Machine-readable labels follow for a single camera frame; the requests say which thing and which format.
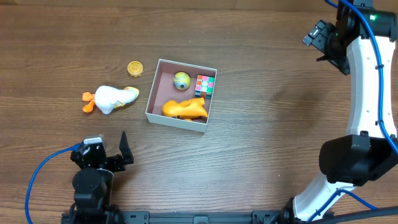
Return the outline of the white plush duck toy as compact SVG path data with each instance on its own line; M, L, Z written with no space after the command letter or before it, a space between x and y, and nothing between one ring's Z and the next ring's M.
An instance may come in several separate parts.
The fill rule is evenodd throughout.
M137 88L127 86L117 89L111 86L100 86L95 93L84 92L82 100L88 102L83 107L85 113L90 113L96 106L103 114L110 114L113 109L126 106L134 102L139 96Z

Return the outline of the orange rubber toy figure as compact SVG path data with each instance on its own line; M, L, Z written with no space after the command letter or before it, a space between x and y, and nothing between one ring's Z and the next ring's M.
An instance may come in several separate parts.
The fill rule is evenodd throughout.
M166 102L162 107L162 114L166 117L184 119L192 121L199 117L208 117L208 112L204 108L204 98L192 98L178 103L174 100Z

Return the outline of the small orange round wheel toy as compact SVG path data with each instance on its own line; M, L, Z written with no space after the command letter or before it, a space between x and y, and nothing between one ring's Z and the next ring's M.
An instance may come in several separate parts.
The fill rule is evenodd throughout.
M127 71L132 77L140 77L144 72L144 67L139 61L129 62Z

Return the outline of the yellow ball with grey stripes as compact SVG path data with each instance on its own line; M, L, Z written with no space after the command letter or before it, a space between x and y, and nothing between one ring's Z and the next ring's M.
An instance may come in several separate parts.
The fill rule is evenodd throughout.
M178 90L186 90L190 86L191 79L185 72L178 72L174 75L173 84Z

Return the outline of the colourful puzzle cube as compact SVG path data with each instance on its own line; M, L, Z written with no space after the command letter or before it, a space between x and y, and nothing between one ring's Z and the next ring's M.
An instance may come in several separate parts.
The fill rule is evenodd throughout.
M211 99L215 85L215 77L198 75L195 85L195 97Z

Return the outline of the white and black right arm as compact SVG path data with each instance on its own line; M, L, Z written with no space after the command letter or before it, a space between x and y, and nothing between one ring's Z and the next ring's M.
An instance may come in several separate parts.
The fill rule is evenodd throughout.
M392 117L391 65L397 16L372 1L340 0L336 22L318 21L303 39L351 78L351 106L345 135L325 142L319 174L290 199L279 223L338 223L395 215L396 207L371 204L358 213L334 216L328 210L344 195L375 181L397 164L397 128Z

